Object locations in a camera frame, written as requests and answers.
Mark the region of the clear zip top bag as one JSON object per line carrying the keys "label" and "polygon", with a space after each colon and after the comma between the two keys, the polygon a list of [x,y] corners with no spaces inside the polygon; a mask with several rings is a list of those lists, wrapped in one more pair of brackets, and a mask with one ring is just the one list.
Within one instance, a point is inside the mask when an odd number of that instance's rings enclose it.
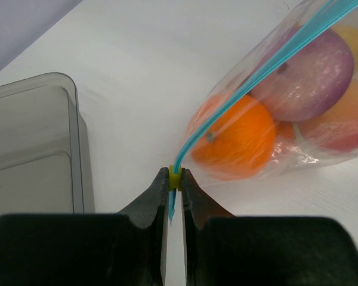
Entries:
{"label": "clear zip top bag", "polygon": [[170,168],[169,215],[188,163],[206,184],[358,157],[358,1],[302,1],[218,82]]}

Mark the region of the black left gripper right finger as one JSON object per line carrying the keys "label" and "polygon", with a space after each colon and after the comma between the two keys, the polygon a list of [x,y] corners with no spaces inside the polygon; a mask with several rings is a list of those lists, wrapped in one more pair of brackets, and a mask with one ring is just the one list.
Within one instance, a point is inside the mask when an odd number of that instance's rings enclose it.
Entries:
{"label": "black left gripper right finger", "polygon": [[181,175],[187,285],[358,285],[358,250],[336,220],[235,216]]}

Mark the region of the yellow zipper slider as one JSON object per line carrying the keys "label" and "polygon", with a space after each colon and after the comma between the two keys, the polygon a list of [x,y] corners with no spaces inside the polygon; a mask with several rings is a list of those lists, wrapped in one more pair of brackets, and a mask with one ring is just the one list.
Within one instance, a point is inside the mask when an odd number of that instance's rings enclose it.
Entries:
{"label": "yellow zipper slider", "polygon": [[181,191],[182,169],[175,171],[174,165],[169,166],[169,189],[171,191]]}

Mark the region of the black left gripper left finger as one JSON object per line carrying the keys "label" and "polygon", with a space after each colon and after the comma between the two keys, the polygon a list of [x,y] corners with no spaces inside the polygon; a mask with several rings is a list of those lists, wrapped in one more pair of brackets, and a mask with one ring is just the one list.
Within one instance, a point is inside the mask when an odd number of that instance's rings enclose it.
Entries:
{"label": "black left gripper left finger", "polygon": [[0,216],[0,285],[164,285],[169,170],[111,214]]}

